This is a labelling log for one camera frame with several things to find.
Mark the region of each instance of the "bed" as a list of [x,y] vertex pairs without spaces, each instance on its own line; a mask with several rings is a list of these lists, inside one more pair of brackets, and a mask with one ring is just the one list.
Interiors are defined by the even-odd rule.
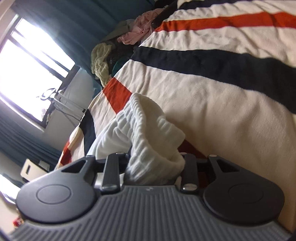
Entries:
[[132,93],[186,134],[180,151],[218,154],[281,187],[296,226],[296,1],[179,0],[96,96],[57,168],[83,157]]

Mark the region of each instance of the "blue curtain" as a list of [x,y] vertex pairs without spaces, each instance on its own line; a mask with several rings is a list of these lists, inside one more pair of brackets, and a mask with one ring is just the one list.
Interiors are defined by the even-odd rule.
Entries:
[[89,74],[92,49],[117,23],[152,10],[154,0],[16,0],[12,9],[46,31]]
[[26,158],[34,163],[44,161],[50,165],[50,171],[57,164],[61,151],[40,141],[28,133],[0,109],[0,150],[19,166]]

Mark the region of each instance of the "pink cloth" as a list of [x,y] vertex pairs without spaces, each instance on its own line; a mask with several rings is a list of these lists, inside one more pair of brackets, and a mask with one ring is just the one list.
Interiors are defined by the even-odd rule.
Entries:
[[148,11],[138,16],[134,22],[134,26],[131,32],[128,32],[121,37],[117,38],[118,42],[122,42],[125,45],[135,44],[139,40],[145,40],[153,32],[151,27],[152,21],[164,10],[164,8],[157,8],[152,11]]

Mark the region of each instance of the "navy stripe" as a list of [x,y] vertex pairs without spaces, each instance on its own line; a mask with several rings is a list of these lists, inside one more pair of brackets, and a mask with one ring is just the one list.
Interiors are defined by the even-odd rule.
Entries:
[[205,1],[190,1],[183,3],[179,9],[196,9],[198,7],[210,7],[214,4],[223,4],[223,3],[235,3],[239,1],[252,1],[252,0],[205,0]]
[[296,69],[276,59],[223,50],[167,51],[143,46],[131,59],[146,66],[259,91],[296,114]]
[[91,148],[94,140],[96,139],[96,133],[94,130],[94,119],[89,110],[86,110],[85,115],[79,124],[79,127],[84,135],[84,155],[86,155]]

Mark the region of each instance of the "gray plastic panel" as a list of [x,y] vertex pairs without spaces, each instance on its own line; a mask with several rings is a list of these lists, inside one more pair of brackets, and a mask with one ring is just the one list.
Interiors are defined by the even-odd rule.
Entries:
[[125,186],[102,196],[76,221],[40,225],[26,221],[11,234],[19,241],[284,241],[290,234],[276,222],[256,227],[225,223],[214,217],[197,196],[174,186]]

